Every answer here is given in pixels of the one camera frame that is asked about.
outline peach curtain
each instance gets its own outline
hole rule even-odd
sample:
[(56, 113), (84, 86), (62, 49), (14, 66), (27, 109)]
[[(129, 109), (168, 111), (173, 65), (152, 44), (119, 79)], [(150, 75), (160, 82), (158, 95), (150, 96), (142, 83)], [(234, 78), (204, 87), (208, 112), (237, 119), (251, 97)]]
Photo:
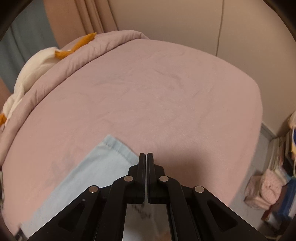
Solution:
[(117, 30), (108, 0), (44, 0), (60, 48), (83, 35)]
[(5, 101), (11, 95), (3, 80), (0, 78), (0, 110), (2, 110)]

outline blue curtain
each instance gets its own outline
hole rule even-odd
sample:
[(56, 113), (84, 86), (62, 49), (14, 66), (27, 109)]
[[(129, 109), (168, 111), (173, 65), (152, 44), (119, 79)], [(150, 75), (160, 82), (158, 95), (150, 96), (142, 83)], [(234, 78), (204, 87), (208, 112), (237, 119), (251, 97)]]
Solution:
[(31, 2), (14, 20), (0, 42), (0, 77), (13, 92), (24, 64), (41, 49), (58, 46), (43, 0)]

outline black object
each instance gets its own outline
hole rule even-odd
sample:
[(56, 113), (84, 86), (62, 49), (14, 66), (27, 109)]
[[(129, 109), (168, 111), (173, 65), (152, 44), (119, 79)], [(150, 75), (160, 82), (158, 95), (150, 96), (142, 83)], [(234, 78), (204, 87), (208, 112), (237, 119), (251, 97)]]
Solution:
[[(119, 241), (127, 203), (145, 199), (146, 155), (111, 186), (91, 186), (28, 241)], [(172, 241), (264, 241), (266, 238), (201, 186), (189, 188), (165, 176), (147, 155), (151, 204), (166, 204)]]

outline fitted sheet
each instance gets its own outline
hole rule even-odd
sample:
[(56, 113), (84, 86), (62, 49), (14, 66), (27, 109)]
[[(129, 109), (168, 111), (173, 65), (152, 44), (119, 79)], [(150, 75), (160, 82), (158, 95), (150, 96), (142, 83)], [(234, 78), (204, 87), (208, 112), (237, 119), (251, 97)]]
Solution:
[[(70, 58), (84, 51), (92, 54), (86, 45)], [(166, 175), (202, 185), (228, 205), (251, 162), (261, 120), (258, 86), (236, 67), (182, 45), (132, 38), (85, 61), (25, 119), (2, 167), (4, 221), (15, 233), (108, 134), (136, 154), (152, 152)]]

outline triangular cutout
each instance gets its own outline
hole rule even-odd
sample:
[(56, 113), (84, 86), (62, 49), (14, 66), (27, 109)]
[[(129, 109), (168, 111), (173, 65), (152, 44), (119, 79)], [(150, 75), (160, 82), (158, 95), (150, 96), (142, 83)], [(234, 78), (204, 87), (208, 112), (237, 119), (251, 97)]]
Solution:
[(221, 232), (225, 232), (237, 225), (237, 221), (222, 210), (214, 201), (207, 201), (207, 205)]
[(68, 213), (60, 222), (59, 227), (66, 229), (69, 232), (73, 232), (76, 229), (77, 223), (81, 217), (81, 214), (85, 208), (86, 201), (83, 200), (79, 203), (70, 213)]

